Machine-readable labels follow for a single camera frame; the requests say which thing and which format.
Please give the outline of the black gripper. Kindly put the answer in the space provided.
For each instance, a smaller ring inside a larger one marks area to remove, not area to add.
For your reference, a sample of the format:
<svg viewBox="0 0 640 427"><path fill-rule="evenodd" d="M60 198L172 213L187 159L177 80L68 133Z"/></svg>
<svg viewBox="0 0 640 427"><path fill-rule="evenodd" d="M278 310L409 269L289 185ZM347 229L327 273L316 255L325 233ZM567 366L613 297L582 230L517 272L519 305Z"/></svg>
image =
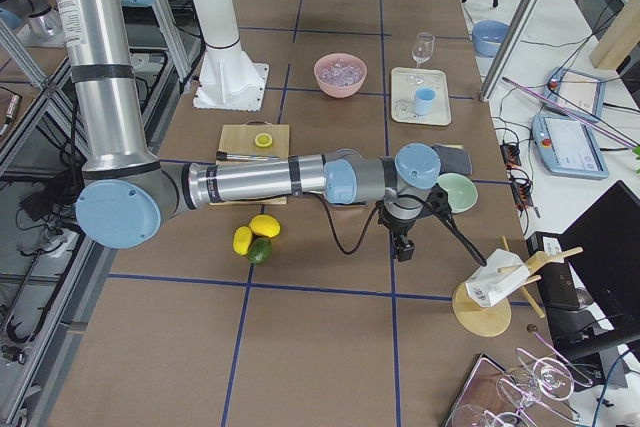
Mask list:
<svg viewBox="0 0 640 427"><path fill-rule="evenodd" d="M378 223L383 225L391 235L394 258L398 262L410 260L415 251L415 244L408 235L415 220L396 217L382 201L379 201L377 206L379 207Z"/></svg>

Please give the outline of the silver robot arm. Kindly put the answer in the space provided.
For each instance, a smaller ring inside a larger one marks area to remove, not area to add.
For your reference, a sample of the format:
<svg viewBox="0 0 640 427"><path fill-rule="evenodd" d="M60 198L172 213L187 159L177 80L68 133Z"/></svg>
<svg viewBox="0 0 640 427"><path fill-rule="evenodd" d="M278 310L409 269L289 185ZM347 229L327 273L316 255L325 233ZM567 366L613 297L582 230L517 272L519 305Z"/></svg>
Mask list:
<svg viewBox="0 0 640 427"><path fill-rule="evenodd" d="M420 143L391 158L343 150L223 165L162 163L145 138L123 0L56 1L89 145L75 212L96 242L131 248L189 210L305 193L333 204L375 201L394 233L420 215L441 172L438 153Z"/></svg>

